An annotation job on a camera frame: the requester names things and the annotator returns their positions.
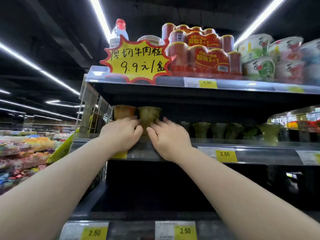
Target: person's right hand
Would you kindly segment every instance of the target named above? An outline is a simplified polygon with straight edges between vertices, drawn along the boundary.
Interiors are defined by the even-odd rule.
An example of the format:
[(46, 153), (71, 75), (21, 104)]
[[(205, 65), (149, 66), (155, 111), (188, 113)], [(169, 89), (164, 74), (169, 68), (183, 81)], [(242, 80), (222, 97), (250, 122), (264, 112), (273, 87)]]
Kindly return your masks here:
[(166, 117), (163, 118), (163, 122), (156, 122), (157, 124), (153, 123), (146, 129), (149, 138), (161, 157), (176, 163), (177, 158), (192, 149), (189, 134), (182, 126)]

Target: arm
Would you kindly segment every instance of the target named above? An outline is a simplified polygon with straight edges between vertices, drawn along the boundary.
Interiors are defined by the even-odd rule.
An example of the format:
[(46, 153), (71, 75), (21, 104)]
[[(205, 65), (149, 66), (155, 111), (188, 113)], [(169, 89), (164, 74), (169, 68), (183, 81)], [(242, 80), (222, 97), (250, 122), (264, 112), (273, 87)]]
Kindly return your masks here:
[(178, 164), (196, 183), (239, 239), (320, 239), (320, 224), (190, 143), (170, 120), (147, 128), (158, 153)]
[(125, 118), (105, 125), (98, 138), (0, 196), (0, 239), (56, 237), (106, 161), (139, 140), (138, 124)]

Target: black ceiling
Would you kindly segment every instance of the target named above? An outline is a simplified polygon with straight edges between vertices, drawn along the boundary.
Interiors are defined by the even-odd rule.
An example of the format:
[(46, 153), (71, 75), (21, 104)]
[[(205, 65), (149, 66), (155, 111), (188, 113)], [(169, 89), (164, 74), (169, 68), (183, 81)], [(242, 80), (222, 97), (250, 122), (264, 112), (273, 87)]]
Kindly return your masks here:
[[(272, 0), (100, 0), (110, 28), (126, 21), (130, 40), (161, 37), (161, 27), (214, 28), (239, 36)], [(275, 39), (320, 37), (320, 0), (286, 0), (255, 33)], [(1, 0), (0, 42), (80, 91), (84, 73), (99, 65), (108, 43), (89, 0)], [(76, 117), (77, 110), (45, 104), (47, 100), (80, 102), (78, 96), (0, 49), (0, 99)], [(0, 103), (0, 108), (18, 107)]]

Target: price tag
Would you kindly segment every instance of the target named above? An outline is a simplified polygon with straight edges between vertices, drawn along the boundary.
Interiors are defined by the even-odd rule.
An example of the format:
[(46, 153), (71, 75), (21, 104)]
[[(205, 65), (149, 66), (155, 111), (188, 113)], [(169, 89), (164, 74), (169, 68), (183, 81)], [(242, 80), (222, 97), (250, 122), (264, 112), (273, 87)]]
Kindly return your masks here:
[(288, 87), (289, 92), (294, 92), (294, 93), (304, 93), (303, 88), (301, 87), (296, 87), (296, 86), (289, 86)]
[(199, 88), (218, 88), (215, 80), (199, 80)]
[(154, 240), (197, 240), (194, 221), (156, 221)]
[(174, 240), (197, 240), (196, 226), (174, 226)]
[(111, 158), (113, 159), (127, 159), (128, 151), (118, 152), (114, 154)]
[(186, 88), (218, 88), (215, 79), (203, 80), (195, 77), (184, 77), (183, 81)]
[(108, 227), (85, 227), (80, 240), (106, 240)]
[(320, 151), (296, 150), (303, 165), (320, 165)]
[(175, 57), (165, 54), (166, 46), (154, 46), (147, 40), (132, 42), (120, 36), (116, 48), (106, 48), (107, 58), (100, 61), (111, 73), (122, 74), (127, 82), (147, 80), (156, 83), (158, 76), (171, 76), (168, 65)]
[(198, 146), (198, 149), (209, 157), (217, 159), (222, 163), (237, 163), (236, 150), (231, 147), (208, 147)]

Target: barcode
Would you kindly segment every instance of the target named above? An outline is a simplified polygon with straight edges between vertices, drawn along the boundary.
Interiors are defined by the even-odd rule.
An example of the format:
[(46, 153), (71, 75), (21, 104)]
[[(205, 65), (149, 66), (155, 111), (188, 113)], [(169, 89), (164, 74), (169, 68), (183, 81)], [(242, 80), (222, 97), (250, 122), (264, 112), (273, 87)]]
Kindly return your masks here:
[(218, 71), (219, 72), (228, 72), (228, 67), (227, 66), (223, 66), (223, 65), (219, 65), (218, 66)]
[(252, 60), (254, 57), (254, 53), (253, 52), (250, 52), (249, 55), (248, 55), (248, 61), (249, 60)]

